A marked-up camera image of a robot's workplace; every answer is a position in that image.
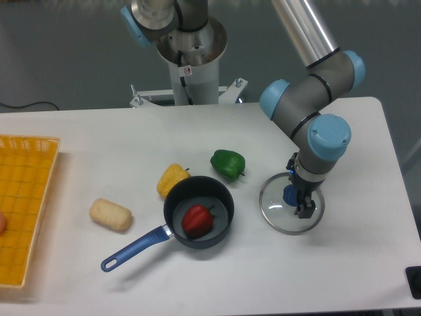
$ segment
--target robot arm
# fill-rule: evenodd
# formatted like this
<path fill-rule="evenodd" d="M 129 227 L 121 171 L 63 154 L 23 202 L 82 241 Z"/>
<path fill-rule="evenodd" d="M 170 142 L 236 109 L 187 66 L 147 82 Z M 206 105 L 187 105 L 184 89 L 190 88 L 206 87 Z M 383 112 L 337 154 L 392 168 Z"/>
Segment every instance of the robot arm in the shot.
<path fill-rule="evenodd" d="M 315 209 L 312 192 L 351 140 L 351 129 L 342 118 L 319 111 L 356 87 L 365 67 L 355 53 L 340 50 L 310 0 L 272 0 L 272 4 L 309 75 L 296 84 L 275 81 L 263 92 L 260 106 L 299 148 L 287 169 L 297 190 L 296 213 L 308 219 Z M 157 43 L 170 66 L 176 105 L 192 104 L 191 95 L 200 104 L 218 103 L 218 58 L 226 47 L 226 33 L 208 16 L 206 0 L 133 0 L 129 9 L 122 9 L 122 16 L 141 45 Z M 179 75 L 183 66 L 196 75 Z"/>
<path fill-rule="evenodd" d="M 363 61 L 342 52 L 309 0 L 272 0 L 309 75 L 297 84 L 278 80 L 266 88 L 260 106 L 299 148 L 288 161 L 289 179 L 297 189 L 296 214 L 311 218 L 313 191 L 323 183 L 351 140 L 340 117 L 319 113 L 364 78 Z"/>

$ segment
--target green bell pepper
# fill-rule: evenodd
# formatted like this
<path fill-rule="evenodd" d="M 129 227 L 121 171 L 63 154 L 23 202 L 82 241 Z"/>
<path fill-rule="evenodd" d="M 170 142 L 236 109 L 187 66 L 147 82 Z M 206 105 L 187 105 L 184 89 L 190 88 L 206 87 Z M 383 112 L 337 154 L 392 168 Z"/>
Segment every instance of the green bell pepper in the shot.
<path fill-rule="evenodd" d="M 245 169 L 245 158 L 235 151 L 218 149 L 214 152 L 210 163 L 218 174 L 233 182 L 238 179 Z"/>

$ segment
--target pan handle hole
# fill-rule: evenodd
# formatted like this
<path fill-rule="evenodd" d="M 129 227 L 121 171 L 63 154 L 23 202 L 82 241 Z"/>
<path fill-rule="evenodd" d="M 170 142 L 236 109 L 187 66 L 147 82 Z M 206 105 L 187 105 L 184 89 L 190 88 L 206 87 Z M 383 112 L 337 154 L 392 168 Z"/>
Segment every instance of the pan handle hole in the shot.
<path fill-rule="evenodd" d="M 110 262 L 107 262 L 106 264 L 105 264 L 105 267 L 107 268 L 107 269 L 109 269 L 109 268 L 111 268 L 113 265 L 115 265 L 117 263 L 117 259 L 113 259 L 113 260 L 111 260 Z"/>

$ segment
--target frying pan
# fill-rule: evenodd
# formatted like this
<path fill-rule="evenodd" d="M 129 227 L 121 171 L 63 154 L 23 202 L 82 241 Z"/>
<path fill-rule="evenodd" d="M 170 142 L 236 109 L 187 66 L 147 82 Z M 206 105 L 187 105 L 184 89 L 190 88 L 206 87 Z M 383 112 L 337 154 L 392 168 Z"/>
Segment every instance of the frying pan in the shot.
<path fill-rule="evenodd" d="M 184 234 L 181 221 L 187 210 L 195 204 L 211 207 L 213 225 L 208 234 L 191 240 Z M 165 199 L 164 219 L 166 224 L 156 227 L 106 258 L 101 264 L 101 269 L 104 272 L 110 272 L 139 252 L 159 242 L 169 240 L 172 236 L 190 248 L 212 247 L 225 238 L 233 217 L 234 201 L 225 185 L 208 176 L 192 176 L 184 179 L 171 189 Z"/>

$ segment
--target yellow bell pepper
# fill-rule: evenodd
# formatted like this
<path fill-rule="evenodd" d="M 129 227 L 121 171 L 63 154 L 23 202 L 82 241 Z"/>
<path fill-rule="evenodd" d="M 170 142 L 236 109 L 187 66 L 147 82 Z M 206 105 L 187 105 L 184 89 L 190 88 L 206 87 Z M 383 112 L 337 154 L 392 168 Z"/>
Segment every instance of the yellow bell pepper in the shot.
<path fill-rule="evenodd" d="M 190 174 L 187 172 L 187 170 L 184 170 L 183 167 L 179 164 L 173 163 L 161 176 L 161 179 L 157 184 L 157 191 L 163 198 L 166 198 L 173 186 L 175 186 L 181 180 L 189 177 Z"/>

